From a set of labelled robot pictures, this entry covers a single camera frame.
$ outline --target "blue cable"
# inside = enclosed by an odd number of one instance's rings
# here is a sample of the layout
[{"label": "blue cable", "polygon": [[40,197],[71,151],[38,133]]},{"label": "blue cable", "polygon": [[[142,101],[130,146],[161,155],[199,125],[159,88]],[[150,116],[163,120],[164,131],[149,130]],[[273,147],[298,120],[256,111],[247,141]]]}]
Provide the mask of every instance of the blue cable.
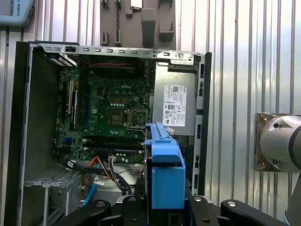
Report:
[{"label": "blue cable", "polygon": [[86,196],[85,200],[83,201],[83,203],[81,204],[80,207],[85,206],[89,202],[89,200],[91,199],[91,197],[93,196],[93,194],[96,190],[96,187],[97,187],[97,185],[95,183],[93,183],[88,195]]}]

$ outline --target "connector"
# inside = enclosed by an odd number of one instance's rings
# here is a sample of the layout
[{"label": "connector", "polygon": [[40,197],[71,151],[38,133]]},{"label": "connector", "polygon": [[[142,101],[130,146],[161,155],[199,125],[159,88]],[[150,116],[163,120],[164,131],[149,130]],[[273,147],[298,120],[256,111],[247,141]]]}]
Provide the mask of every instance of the connector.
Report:
[{"label": "connector", "polygon": [[108,157],[108,161],[111,162],[113,160],[113,162],[116,162],[116,156],[109,156]]}]

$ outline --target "power supply label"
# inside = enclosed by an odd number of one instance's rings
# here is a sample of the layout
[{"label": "power supply label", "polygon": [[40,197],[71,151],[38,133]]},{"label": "power supply label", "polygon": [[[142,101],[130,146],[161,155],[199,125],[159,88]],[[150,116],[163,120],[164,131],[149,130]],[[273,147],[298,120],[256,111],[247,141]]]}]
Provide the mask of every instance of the power supply label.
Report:
[{"label": "power supply label", "polygon": [[186,88],[166,85],[164,87],[163,124],[166,126],[185,126]]}]

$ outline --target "corrugated metal wall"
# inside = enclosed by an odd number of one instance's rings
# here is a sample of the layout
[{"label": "corrugated metal wall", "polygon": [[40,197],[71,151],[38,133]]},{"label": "corrugated metal wall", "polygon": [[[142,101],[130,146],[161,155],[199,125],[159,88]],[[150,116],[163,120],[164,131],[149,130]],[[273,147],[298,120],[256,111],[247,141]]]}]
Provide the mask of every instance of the corrugated metal wall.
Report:
[{"label": "corrugated metal wall", "polygon": [[[297,175],[254,172],[257,112],[301,113],[301,1],[176,0],[177,46],[213,53],[206,196],[282,218]],[[0,31],[1,209],[16,41],[99,45],[99,0],[36,0],[29,27]]]}]

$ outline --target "green circuit board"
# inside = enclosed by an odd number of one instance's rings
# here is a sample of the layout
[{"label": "green circuit board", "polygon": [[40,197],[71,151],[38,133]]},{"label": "green circuit board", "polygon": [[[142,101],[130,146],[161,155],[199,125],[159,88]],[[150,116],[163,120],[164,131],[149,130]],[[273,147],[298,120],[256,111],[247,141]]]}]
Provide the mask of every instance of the green circuit board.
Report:
[{"label": "green circuit board", "polygon": [[97,154],[104,160],[115,156],[117,163],[142,163],[150,88],[146,75],[123,79],[64,69],[59,76],[55,149],[75,160]]}]

